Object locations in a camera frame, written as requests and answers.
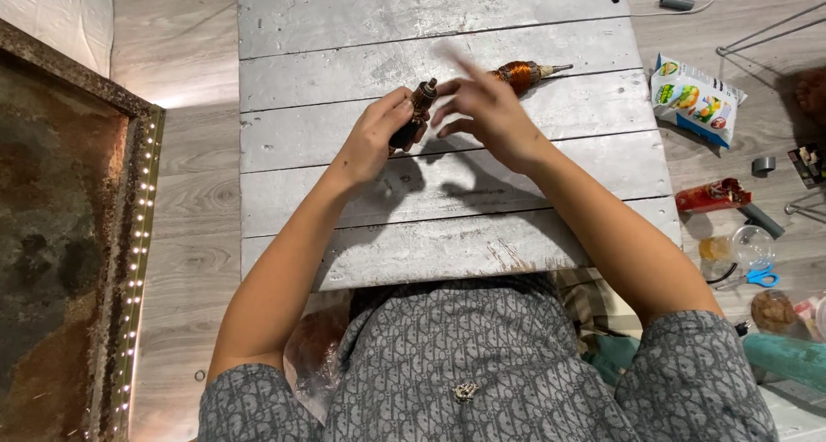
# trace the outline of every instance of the red package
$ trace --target red package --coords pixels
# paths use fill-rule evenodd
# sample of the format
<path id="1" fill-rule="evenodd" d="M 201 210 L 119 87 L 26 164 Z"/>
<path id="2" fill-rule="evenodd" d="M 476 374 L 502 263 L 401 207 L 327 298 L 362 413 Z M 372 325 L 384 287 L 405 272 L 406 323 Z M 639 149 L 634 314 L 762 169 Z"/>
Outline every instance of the red package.
<path id="1" fill-rule="evenodd" d="M 674 196 L 674 200 L 678 212 L 708 213 L 746 206 L 752 202 L 752 193 L 744 191 L 737 179 L 726 178 L 680 191 Z"/>

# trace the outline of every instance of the duct tape roll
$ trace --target duct tape roll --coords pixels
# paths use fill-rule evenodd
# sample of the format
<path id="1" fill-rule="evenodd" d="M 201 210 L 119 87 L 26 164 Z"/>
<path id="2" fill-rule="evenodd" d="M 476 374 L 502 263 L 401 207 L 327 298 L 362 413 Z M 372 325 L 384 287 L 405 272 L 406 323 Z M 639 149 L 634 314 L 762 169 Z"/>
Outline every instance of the duct tape roll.
<path id="1" fill-rule="evenodd" d="M 774 171 L 777 162 L 774 157 L 760 157 L 752 162 L 752 173 L 768 173 Z"/>
<path id="2" fill-rule="evenodd" d="M 668 8 L 670 10 L 678 10 L 680 12 L 688 12 L 694 8 L 693 0 L 660 0 L 660 8 Z"/>

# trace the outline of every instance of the copper coil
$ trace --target copper coil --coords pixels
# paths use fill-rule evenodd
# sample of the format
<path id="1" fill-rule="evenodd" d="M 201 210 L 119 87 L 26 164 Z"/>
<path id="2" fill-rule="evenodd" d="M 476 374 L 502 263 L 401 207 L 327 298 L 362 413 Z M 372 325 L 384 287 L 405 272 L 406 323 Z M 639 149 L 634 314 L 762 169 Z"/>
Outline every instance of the copper coil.
<path id="1" fill-rule="evenodd" d="M 491 72 L 497 78 L 509 83 L 516 95 L 520 95 L 530 88 L 530 65 L 527 62 L 512 61 Z"/>

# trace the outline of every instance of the gray patterned shirt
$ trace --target gray patterned shirt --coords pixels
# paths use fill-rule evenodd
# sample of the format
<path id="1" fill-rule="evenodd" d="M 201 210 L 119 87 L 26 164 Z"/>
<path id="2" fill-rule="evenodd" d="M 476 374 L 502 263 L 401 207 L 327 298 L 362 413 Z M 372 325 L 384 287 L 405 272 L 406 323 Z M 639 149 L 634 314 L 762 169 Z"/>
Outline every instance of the gray patterned shirt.
<path id="1" fill-rule="evenodd" d="M 546 279 L 385 289 L 345 333 L 324 426 L 282 373 L 244 364 L 206 387 L 198 442 L 777 440 L 727 321 L 707 311 L 656 319 L 610 395 L 577 356 Z M 478 390 L 459 403 L 459 384 Z"/>

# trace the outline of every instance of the laminate floorboard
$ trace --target laminate floorboard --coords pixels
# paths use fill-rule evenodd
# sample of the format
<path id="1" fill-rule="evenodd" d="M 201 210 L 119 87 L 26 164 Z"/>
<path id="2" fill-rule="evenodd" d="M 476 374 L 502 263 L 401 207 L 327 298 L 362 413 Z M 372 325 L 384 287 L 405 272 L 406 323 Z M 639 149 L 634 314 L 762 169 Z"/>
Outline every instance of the laminate floorboard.
<path id="1" fill-rule="evenodd" d="M 660 12 L 657 0 L 629 0 L 632 13 Z M 793 102 L 795 73 L 826 66 L 826 24 L 722 60 L 714 48 L 823 0 L 717 0 L 695 15 L 634 18 L 646 69 L 657 51 L 743 89 L 731 150 L 711 150 L 661 123 L 675 190 L 733 176 L 787 233 L 777 245 L 781 287 L 816 289 L 826 278 L 824 226 L 785 215 L 807 195 L 786 152 L 823 135 Z M 697 0 L 702 5 L 707 0 Z M 800 23 L 823 16 L 813 12 Z M 226 303 L 240 280 L 238 36 L 235 0 L 115 0 L 111 77 L 168 108 L 153 244 L 141 317 L 129 439 L 181 442 L 197 434 L 197 404 Z M 759 155 L 777 157 L 767 178 L 750 175 Z M 683 225 L 684 249 L 742 221 L 735 211 L 696 215 Z M 732 319 L 748 315 L 760 288 L 721 293 Z"/>

